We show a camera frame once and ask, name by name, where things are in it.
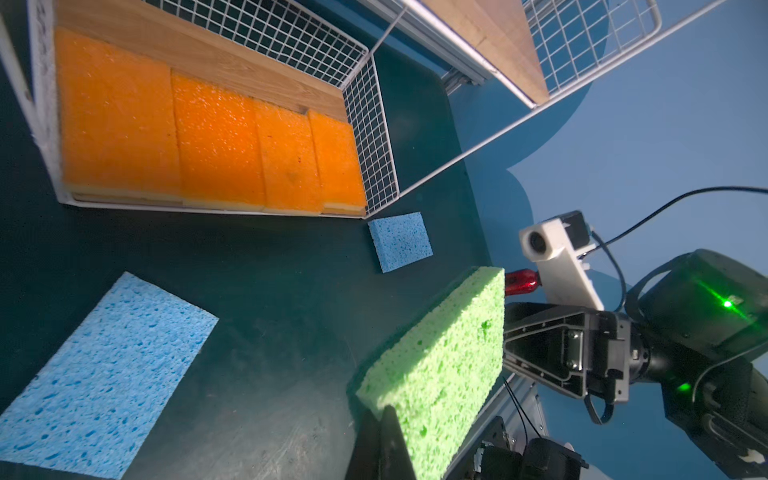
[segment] blue wall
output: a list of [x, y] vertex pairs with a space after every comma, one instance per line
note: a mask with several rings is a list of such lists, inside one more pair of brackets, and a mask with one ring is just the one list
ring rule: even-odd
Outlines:
[[[706, 3], [659, 0], [667, 26]], [[569, 210], [583, 210], [611, 237], [694, 188], [768, 186], [767, 26], [768, 2], [728, 2], [467, 159], [494, 263], [529, 266], [518, 231]], [[462, 87], [451, 103], [464, 149], [526, 112], [493, 82]], [[767, 202], [749, 194], [685, 200], [612, 250], [630, 283], [700, 247], [768, 273]], [[598, 271], [589, 274], [611, 306], [615, 273], [593, 257]], [[547, 389], [541, 397], [553, 436], [617, 480], [725, 478], [664, 418], [657, 386], [634, 386], [604, 427], [591, 424], [579, 401]]]

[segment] wire basket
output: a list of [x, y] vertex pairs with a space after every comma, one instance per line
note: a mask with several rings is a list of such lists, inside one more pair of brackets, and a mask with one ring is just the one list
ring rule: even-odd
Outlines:
[[658, 32], [655, 2], [527, 0], [523, 4], [550, 95]]
[[[399, 196], [376, 63], [368, 48], [290, 0], [145, 0], [163, 11], [312, 75], [343, 91], [352, 125], [363, 185], [366, 216]], [[161, 210], [209, 214], [274, 215], [239, 210], [80, 201], [62, 182], [58, 94], [54, 55], [54, 0], [28, 0], [34, 100], [15, 88], [42, 153], [56, 196], [63, 204], [122, 210]], [[13, 68], [8, 76], [14, 77]], [[340, 217], [340, 215], [323, 215]]]

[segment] table surface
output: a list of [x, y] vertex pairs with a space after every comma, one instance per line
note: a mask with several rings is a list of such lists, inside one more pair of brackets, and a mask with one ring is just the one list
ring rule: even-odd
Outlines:
[[[23, 43], [23, 1], [3, 9]], [[390, 48], [376, 65], [407, 186], [460, 152], [448, 98], [433, 72]], [[123, 478], [342, 478], [361, 365], [452, 280], [490, 262], [463, 164], [382, 213], [422, 212], [435, 252], [382, 274], [362, 220], [58, 204], [0, 74], [0, 410], [129, 271], [220, 321]], [[0, 462], [0, 478], [89, 477]]]

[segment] black cable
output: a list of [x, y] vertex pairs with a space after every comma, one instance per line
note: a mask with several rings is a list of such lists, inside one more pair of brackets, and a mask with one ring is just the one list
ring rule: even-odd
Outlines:
[[[663, 205], [661, 208], [653, 212], [651, 215], [648, 215], [643, 220], [640, 220], [632, 227], [629, 227], [624, 232], [618, 234], [616, 237], [611, 238], [609, 241], [605, 242], [605, 245], [611, 245], [613, 242], [617, 240], [621, 240], [622, 238], [626, 237], [630, 233], [634, 232], [637, 228], [641, 227], [644, 223], [648, 222], [653, 217], [656, 217], [658, 214], [666, 210], [667, 208], [671, 207], [672, 205], [676, 204], [680, 200], [683, 200], [684, 198], [691, 197], [693, 195], [698, 194], [705, 194], [707, 192], [722, 192], [722, 191], [734, 191], [734, 192], [751, 192], [754, 194], [766, 194], [768, 195], [768, 188], [759, 188], [759, 187], [707, 187], [707, 188], [700, 188], [698, 190], [691, 190], [690, 192], [686, 192], [685, 194], [680, 195], [679, 197], [675, 197], [673, 200], [667, 202], [665, 205]], [[592, 250], [589, 250], [587, 253], [581, 256], [581, 258], [586, 257], [590, 253], [594, 252], [595, 250], [599, 249], [601, 247], [595, 247]]]
[[624, 309], [624, 304], [627, 302], [627, 282], [624, 280], [624, 274], [621, 272], [621, 268], [619, 268], [618, 262], [614, 258], [611, 251], [608, 249], [608, 245], [603, 241], [603, 239], [600, 238], [600, 235], [598, 235], [598, 233], [595, 232], [594, 230], [592, 230], [592, 236], [598, 242], [598, 248], [602, 248], [603, 250], [605, 250], [605, 254], [608, 255], [608, 259], [611, 261], [612, 264], [614, 264], [616, 273], [619, 276], [619, 282], [621, 283], [621, 300], [619, 300], [619, 306], [616, 307], [614, 312], [620, 312], [621, 310]]
[[525, 444], [528, 444], [528, 427], [525, 426], [525, 420], [523, 420], [523, 415], [520, 413], [520, 407], [518, 407], [518, 403], [515, 401], [515, 394], [512, 393], [512, 391], [509, 389], [509, 384], [507, 383], [507, 379], [504, 379], [504, 386], [507, 389], [507, 393], [509, 394], [509, 397], [512, 399], [512, 403], [515, 404], [515, 408], [518, 410], [518, 415], [520, 415], [520, 423], [523, 424], [523, 432], [525, 433]]
[[[523, 404], [520, 403], [520, 400], [518, 400], [518, 397], [515, 395], [515, 392], [512, 391], [512, 388], [507, 383], [507, 379], [504, 379], [504, 385], [507, 386], [507, 392], [509, 392], [509, 395], [512, 397], [512, 401], [515, 404], [515, 407], [518, 409], [518, 413], [522, 412], [522, 414], [525, 416], [525, 419], [528, 420], [528, 423], [531, 424], [531, 428], [533, 428], [533, 431], [538, 435], [539, 438], [541, 438], [541, 433], [538, 432], [538, 429], [536, 428], [536, 425], [533, 424], [531, 419], [528, 417], [528, 414], [525, 413], [525, 410], [523, 409]], [[528, 434], [525, 435], [525, 444], [528, 444]]]

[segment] white wire basket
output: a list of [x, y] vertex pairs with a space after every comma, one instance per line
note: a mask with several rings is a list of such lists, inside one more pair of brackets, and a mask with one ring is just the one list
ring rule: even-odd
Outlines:
[[[399, 196], [376, 63], [365, 45], [290, 0], [145, 1], [228, 38], [243, 48], [258, 51], [342, 90], [366, 190], [366, 217], [378, 213]], [[61, 203], [121, 210], [270, 215], [265, 212], [113, 204], [73, 198], [61, 175], [54, 53], [55, 0], [28, 0], [27, 6], [34, 96], [29, 94], [2, 22], [0, 54]]]

